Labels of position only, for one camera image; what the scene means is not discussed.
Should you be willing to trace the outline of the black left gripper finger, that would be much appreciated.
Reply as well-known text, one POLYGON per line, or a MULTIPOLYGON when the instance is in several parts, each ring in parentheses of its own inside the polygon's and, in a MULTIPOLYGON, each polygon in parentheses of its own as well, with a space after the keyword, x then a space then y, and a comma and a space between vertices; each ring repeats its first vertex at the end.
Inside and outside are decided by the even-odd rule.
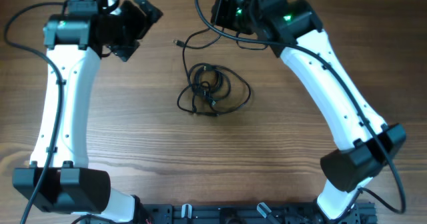
POLYGON ((139 5, 139 8, 146 15, 150 23, 157 23, 163 16, 163 12, 152 5, 148 0, 134 0, 139 5))
POLYGON ((132 41, 130 44, 127 45, 112 45, 109 47, 109 49, 115 56, 119 57, 123 62, 127 62, 138 47, 139 42, 132 41))

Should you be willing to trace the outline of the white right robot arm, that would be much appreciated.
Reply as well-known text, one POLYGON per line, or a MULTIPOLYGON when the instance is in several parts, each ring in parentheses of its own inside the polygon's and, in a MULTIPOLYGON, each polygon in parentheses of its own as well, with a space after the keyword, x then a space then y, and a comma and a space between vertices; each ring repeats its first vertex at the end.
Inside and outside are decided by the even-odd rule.
POLYGON ((321 111, 336 149, 323 156, 326 176, 316 199, 321 215, 339 222, 358 196, 406 140, 399 124, 389 125, 366 102, 337 58, 317 13, 306 0, 216 0, 211 22, 236 32, 236 41, 269 47, 302 82, 321 111))

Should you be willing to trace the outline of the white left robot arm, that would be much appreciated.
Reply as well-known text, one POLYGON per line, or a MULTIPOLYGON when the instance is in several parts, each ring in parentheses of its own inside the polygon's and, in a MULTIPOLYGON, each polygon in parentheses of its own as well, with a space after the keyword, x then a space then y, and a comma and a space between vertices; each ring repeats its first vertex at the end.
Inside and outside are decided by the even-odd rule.
POLYGON ((13 186, 28 207, 45 213, 75 214, 83 223, 153 223, 138 197, 89 167, 86 133, 103 49, 127 61, 162 12, 148 0, 66 0, 61 8, 43 28, 48 75, 39 137, 29 166, 14 170, 13 186))

